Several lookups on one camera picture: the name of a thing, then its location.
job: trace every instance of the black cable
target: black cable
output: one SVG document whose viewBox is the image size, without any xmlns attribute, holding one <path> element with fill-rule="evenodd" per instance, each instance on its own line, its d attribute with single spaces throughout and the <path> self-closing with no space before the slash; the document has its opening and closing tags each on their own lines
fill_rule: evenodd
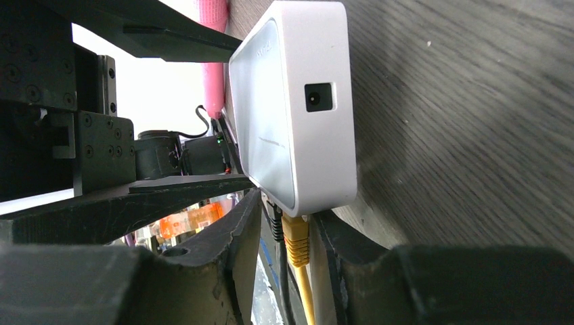
<svg viewBox="0 0 574 325">
<path fill-rule="evenodd" d="M 281 212 L 277 206 L 270 205 L 273 209 L 273 217 L 269 216 L 267 207 L 263 207 L 265 218 L 271 227 L 273 239 L 277 242 L 277 260 L 279 264 L 279 297 L 281 298 L 281 306 L 283 315 L 285 317 L 285 324 L 296 325 L 295 317 L 293 316 L 293 307 L 291 306 L 291 296 L 289 295 L 289 265 L 287 262 L 287 248 L 285 247 L 285 239 L 283 237 L 283 223 L 281 222 Z"/>
<path fill-rule="evenodd" d="M 179 132 L 179 131 L 172 131 L 173 133 L 176 133 L 177 135 L 180 135 L 182 137 L 186 137 L 188 139 L 197 139 L 198 137 L 202 137 L 204 135 L 207 134 L 207 132 L 209 131 L 209 122 L 207 122 L 207 120 L 199 113 L 199 109 L 203 109 L 205 110 L 205 107 L 203 107 L 203 105 L 199 105 L 198 107 L 196 107 L 196 114 L 199 117 L 199 119 L 201 121 L 203 121 L 203 123 L 205 124 L 205 126 L 207 127 L 207 130 L 205 130 L 204 133 L 198 134 L 198 135 L 191 135 L 191 134 L 187 134 L 184 132 Z"/>
<path fill-rule="evenodd" d="M 265 215 L 265 220 L 267 220 L 269 229 L 273 229 L 271 226 L 271 218 L 269 218 L 269 213 L 267 212 L 267 209 L 265 207 L 263 207 L 263 214 Z M 296 285 L 297 280 L 295 279 L 295 275 L 293 274 L 293 271 L 291 270 L 291 267 L 289 267 L 289 265 L 287 265 L 287 272 L 289 273 L 289 278 L 291 279 L 291 283 L 293 283 L 293 287 L 295 287 L 295 291 L 297 292 L 297 298 L 299 298 L 299 302 L 303 303 L 303 301 L 301 300 L 301 293 L 299 292 L 299 286 Z"/>
<path fill-rule="evenodd" d="M 278 259 L 279 259 L 279 296 L 281 296 L 281 305 L 283 306 L 283 314 L 285 315 L 285 324 L 295 325 L 295 317 L 293 316 L 293 307 L 291 307 L 291 297 L 289 296 L 289 278 L 287 274 L 287 248 L 285 242 L 278 243 Z"/>
</svg>

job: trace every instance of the orange object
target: orange object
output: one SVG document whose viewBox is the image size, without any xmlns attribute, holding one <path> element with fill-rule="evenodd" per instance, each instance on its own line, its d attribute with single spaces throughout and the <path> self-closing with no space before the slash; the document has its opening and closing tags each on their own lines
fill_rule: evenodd
<svg viewBox="0 0 574 325">
<path fill-rule="evenodd" d="M 190 220 L 193 229 L 203 229 L 208 225 L 216 222 L 223 216 L 221 205 L 218 202 L 210 203 L 205 207 L 187 212 L 187 217 Z"/>
<path fill-rule="evenodd" d="M 222 216 L 223 210 L 218 202 L 199 209 L 174 213 L 160 220 L 160 234 L 164 239 L 170 239 L 184 232 L 201 230 Z"/>
</svg>

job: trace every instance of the white router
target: white router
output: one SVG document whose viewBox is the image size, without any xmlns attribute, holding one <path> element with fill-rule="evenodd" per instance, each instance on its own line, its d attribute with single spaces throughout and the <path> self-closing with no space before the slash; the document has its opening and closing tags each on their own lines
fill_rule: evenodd
<svg viewBox="0 0 574 325">
<path fill-rule="evenodd" d="M 292 217 L 357 194 L 347 14 L 275 1 L 229 61 L 242 168 Z"/>
</svg>

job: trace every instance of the device logo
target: device logo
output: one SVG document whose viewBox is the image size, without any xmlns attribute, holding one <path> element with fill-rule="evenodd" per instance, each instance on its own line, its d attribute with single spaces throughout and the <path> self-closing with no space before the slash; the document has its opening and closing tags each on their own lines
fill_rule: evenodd
<svg viewBox="0 0 574 325">
<path fill-rule="evenodd" d="M 265 44 L 262 48 L 260 48 L 257 51 L 257 57 L 260 58 L 263 56 L 263 54 L 269 52 L 271 50 L 271 42 L 267 41 L 267 44 Z"/>
</svg>

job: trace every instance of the screw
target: screw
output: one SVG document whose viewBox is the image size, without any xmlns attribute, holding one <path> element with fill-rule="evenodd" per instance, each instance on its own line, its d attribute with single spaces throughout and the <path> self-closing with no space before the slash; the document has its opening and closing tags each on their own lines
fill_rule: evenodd
<svg viewBox="0 0 574 325">
<path fill-rule="evenodd" d="M 14 153 L 9 153 L 9 154 L 7 155 L 6 160 L 8 161 L 8 165 L 9 165 L 9 166 L 14 166 L 14 165 L 16 165 L 16 161 L 17 161 L 17 158 L 16 158 L 16 157 L 18 157 L 18 156 L 17 156 L 16 154 L 14 154 Z"/>
<path fill-rule="evenodd" d="M 28 61 L 30 62 L 38 61 L 38 51 L 36 50 L 36 47 L 34 47 L 34 45 L 31 44 L 24 45 L 24 52 L 26 53 L 26 58 L 28 59 Z"/>
<path fill-rule="evenodd" d="M 18 52 L 18 41 L 8 34 L 2 35 L 2 46 L 10 53 Z"/>
<path fill-rule="evenodd" d="M 16 108 L 16 115 L 18 115 L 18 116 L 24 116 L 24 115 L 26 115 L 27 112 L 28 112 L 28 110 L 25 110 L 22 107 Z"/>
<path fill-rule="evenodd" d="M 40 100 L 41 93 L 40 89 L 34 85 L 29 85 L 26 87 L 26 98 L 32 103 L 38 102 Z"/>
<path fill-rule="evenodd" d="M 74 66 L 72 65 L 72 63 L 68 59 L 62 60 L 62 68 L 64 69 L 64 72 L 66 74 L 70 74 L 74 70 Z"/>
<path fill-rule="evenodd" d="M 66 93 L 66 95 L 64 95 L 64 106 L 71 108 L 74 107 L 74 103 L 76 102 L 76 100 L 74 99 L 74 96 L 72 96 L 71 93 Z"/>
<path fill-rule="evenodd" d="M 93 148 L 91 146 L 86 146 L 84 149 L 87 158 L 93 157 Z"/>
<path fill-rule="evenodd" d="M 91 126 L 91 116 L 90 114 L 84 114 L 84 126 L 90 127 Z"/>
<path fill-rule="evenodd" d="M 20 81 L 21 77 L 20 69 L 13 64 L 6 64 L 6 66 L 4 66 L 4 75 L 6 76 L 6 79 L 13 83 Z"/>
</svg>

